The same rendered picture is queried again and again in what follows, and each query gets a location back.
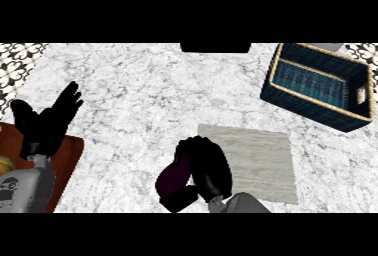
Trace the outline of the brown wooden cutting board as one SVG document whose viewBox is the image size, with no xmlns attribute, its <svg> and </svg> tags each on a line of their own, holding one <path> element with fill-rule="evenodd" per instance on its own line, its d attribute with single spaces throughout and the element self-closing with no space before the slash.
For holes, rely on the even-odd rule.
<svg viewBox="0 0 378 256">
<path fill-rule="evenodd" d="M 18 169 L 30 169 L 33 163 L 20 157 L 24 135 L 20 133 L 15 126 L 0 122 L 0 156 L 11 158 L 15 161 Z M 55 211 L 67 183 L 70 181 L 85 148 L 85 140 L 74 136 L 67 136 L 58 153 L 52 157 L 54 171 L 57 181 L 54 193 L 46 205 L 46 212 Z"/>
</svg>

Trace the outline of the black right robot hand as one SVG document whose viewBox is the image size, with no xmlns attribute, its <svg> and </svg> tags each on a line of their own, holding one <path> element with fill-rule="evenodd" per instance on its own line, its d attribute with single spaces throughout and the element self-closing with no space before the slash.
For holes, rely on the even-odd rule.
<svg viewBox="0 0 378 256">
<path fill-rule="evenodd" d="M 181 212 L 203 197 L 206 203 L 217 196 L 232 196 L 232 172 L 220 146 L 201 136 L 189 137 L 176 146 L 175 159 L 186 153 L 191 164 L 188 190 L 179 197 L 161 198 L 160 203 L 172 213 Z"/>
</svg>

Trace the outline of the yellow food item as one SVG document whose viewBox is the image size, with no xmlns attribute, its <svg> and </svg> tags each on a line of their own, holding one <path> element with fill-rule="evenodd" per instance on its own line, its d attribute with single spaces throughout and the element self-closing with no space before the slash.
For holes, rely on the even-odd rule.
<svg viewBox="0 0 378 256">
<path fill-rule="evenodd" d="M 6 156 L 0 156 L 0 176 L 15 169 L 15 161 Z"/>
</svg>

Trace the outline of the dark blue wicker basket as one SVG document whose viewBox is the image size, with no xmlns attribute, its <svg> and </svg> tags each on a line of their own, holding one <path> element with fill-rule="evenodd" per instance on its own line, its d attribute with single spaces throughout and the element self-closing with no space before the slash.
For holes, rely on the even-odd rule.
<svg viewBox="0 0 378 256">
<path fill-rule="evenodd" d="M 375 119 L 370 65 L 306 43 L 280 43 L 260 99 L 343 132 Z"/>
</svg>

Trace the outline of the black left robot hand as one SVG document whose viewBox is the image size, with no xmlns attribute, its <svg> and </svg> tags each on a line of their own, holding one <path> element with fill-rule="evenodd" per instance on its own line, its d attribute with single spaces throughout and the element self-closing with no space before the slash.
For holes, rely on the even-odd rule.
<svg viewBox="0 0 378 256">
<path fill-rule="evenodd" d="M 60 151 L 70 123 L 83 105 L 79 84 L 71 82 L 64 89 L 55 104 L 42 113 L 20 99 L 11 102 L 15 127 L 24 135 L 20 157 L 45 155 L 52 157 Z"/>
</svg>

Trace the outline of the grey placemat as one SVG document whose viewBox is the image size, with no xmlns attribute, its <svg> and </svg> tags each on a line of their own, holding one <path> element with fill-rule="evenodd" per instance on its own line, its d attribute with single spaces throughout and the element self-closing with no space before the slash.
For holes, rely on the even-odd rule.
<svg viewBox="0 0 378 256">
<path fill-rule="evenodd" d="M 198 135 L 223 149 L 234 177 L 234 193 L 297 204 L 291 142 L 285 133 L 198 125 Z"/>
</svg>

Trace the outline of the dark purple eggplant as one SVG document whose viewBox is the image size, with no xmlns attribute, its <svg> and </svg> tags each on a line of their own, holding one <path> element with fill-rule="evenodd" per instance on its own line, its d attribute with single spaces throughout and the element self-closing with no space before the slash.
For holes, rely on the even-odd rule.
<svg viewBox="0 0 378 256">
<path fill-rule="evenodd" d="M 166 167 L 155 182 L 157 193 L 161 198 L 179 197 L 188 190 L 191 178 L 191 164 L 186 153 L 182 153 Z"/>
</svg>

